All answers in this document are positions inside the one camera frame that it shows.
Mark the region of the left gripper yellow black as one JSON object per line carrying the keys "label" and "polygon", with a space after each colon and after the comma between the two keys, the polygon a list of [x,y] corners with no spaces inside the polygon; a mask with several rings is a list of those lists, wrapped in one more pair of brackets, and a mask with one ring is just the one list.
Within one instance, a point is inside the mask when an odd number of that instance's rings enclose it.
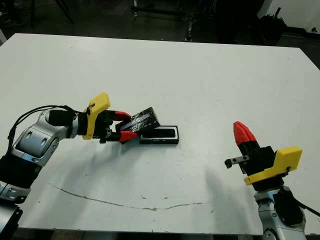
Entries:
{"label": "left gripper yellow black", "polygon": [[[94,131],[96,127],[96,120],[98,115],[103,111],[107,110],[111,106],[110,99],[107,93],[102,92],[93,99],[89,101],[87,108],[84,110],[87,116],[87,130],[86,134],[82,136],[83,140],[91,140],[94,137]],[[111,116],[113,121],[121,122],[121,121],[128,121],[131,119],[131,115],[118,110],[112,110]],[[119,142],[119,143],[126,143],[130,140],[133,140],[138,137],[138,134],[129,131],[118,131],[113,132],[109,137],[110,142]]]}

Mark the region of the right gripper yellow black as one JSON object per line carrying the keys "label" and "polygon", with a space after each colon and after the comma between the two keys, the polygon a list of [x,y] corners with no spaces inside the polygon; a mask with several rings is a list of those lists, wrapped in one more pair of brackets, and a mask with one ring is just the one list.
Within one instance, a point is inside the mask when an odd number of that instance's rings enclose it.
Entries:
{"label": "right gripper yellow black", "polygon": [[271,146],[260,147],[251,130],[240,121],[233,123],[234,139],[246,155],[228,158],[224,161],[229,169],[239,165],[246,175],[244,182],[257,192],[277,189],[284,185],[283,178],[298,168],[303,150],[298,146],[273,151]]}

